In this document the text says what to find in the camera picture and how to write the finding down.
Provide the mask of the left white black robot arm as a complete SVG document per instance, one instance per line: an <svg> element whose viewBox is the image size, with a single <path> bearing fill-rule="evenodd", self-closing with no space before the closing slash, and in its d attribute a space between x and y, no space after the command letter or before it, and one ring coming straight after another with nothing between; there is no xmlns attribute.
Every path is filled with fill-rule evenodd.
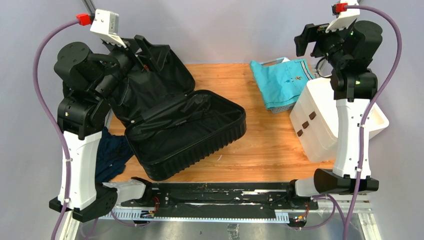
<svg viewBox="0 0 424 240"><path fill-rule="evenodd" d="M170 47L151 44L141 35L124 40L124 46L110 45L108 54L94 53L87 44L74 41L57 55L55 73L69 93L60 102L53 123L63 140L61 188L49 207L60 213L70 212L74 220L86 223L108 215L114 207L135 201L157 211L160 200L153 196L148 180L133 177L122 182L95 180L98 147L110 111L108 97L129 72L155 69L160 54Z"/></svg>

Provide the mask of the light blue plastic basket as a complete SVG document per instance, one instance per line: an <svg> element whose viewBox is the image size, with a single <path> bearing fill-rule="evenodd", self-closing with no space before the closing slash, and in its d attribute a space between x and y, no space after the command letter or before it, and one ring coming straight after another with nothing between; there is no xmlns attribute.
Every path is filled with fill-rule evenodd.
<svg viewBox="0 0 424 240"><path fill-rule="evenodd" d="M259 64L262 65L262 66L273 66L273 65L276 65L276 64L289 62L289 61L290 61L290 59L287 58L287 57L279 57L279 58L276 58L276 59L271 60L271 61L260 62ZM270 111L273 114L282 113L282 112L286 112L286 111L293 109L294 105L295 105L295 102L293 102L291 104L285 104L285 105L279 106L279 107L273 107L273 108L270 109Z"/></svg>

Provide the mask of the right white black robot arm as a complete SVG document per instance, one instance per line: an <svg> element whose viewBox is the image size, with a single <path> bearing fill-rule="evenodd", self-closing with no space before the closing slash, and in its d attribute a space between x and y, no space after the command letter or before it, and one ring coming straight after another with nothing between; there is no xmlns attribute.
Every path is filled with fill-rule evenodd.
<svg viewBox="0 0 424 240"><path fill-rule="evenodd" d="M332 169L319 168L313 177L290 182L286 204L298 209L307 197L323 194L357 195L375 192L379 181L372 178L368 157L369 131L365 123L378 91L378 78L369 68L380 47L382 28L371 21L354 21L343 30L328 31L327 24L307 24L294 38L296 55L305 54L314 43L311 56L332 66L330 86L338 116L338 140Z"/></svg>

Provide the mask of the left aluminium frame post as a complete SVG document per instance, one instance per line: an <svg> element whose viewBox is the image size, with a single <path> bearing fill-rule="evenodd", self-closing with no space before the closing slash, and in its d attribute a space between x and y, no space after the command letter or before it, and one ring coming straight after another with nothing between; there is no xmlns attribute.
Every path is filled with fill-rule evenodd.
<svg viewBox="0 0 424 240"><path fill-rule="evenodd" d="M82 0L83 5L85 6L89 14L94 14L96 11L96 6L93 0Z"/></svg>

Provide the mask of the black ribbed hard-shell suitcase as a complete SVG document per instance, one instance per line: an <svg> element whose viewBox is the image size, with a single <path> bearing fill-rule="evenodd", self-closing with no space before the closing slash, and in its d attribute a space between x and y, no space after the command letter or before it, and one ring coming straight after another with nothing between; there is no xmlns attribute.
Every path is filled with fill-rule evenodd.
<svg viewBox="0 0 424 240"><path fill-rule="evenodd" d="M135 67L108 98L139 164L164 181L240 139L245 109L213 91L195 90L195 79L170 53L169 77Z"/></svg>

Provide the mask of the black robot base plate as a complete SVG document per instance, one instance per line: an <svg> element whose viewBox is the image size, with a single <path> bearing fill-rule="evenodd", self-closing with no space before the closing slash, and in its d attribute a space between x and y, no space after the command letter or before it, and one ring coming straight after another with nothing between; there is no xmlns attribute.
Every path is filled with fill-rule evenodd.
<svg viewBox="0 0 424 240"><path fill-rule="evenodd" d="M287 182L154 182L146 201L116 205L123 220L289 223L318 209L296 198Z"/></svg>

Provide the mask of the white three-drawer storage unit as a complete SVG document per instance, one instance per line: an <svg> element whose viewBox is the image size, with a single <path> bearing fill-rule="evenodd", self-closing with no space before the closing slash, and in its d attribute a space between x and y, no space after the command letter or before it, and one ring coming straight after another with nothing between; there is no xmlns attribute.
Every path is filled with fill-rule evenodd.
<svg viewBox="0 0 424 240"><path fill-rule="evenodd" d="M339 116L328 78L308 81L289 117L310 162L336 158Z"/></svg>

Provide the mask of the teal garment with logo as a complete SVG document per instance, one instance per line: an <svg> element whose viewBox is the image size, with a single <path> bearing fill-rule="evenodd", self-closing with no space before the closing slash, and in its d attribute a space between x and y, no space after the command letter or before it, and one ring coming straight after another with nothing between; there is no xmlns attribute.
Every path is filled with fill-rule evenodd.
<svg viewBox="0 0 424 240"><path fill-rule="evenodd" d="M296 104L307 82L314 79L304 58L271 66L262 66L252 60L249 67L267 110Z"/></svg>

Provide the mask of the dark blue cloth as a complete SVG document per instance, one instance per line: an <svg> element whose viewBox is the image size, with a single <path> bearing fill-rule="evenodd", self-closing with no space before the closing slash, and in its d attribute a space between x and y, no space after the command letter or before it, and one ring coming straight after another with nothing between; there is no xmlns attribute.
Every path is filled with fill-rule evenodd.
<svg viewBox="0 0 424 240"><path fill-rule="evenodd" d="M104 127L97 148L95 165L95 182L109 182L122 174L126 163L134 156L134 152L124 135L112 135Z"/></svg>

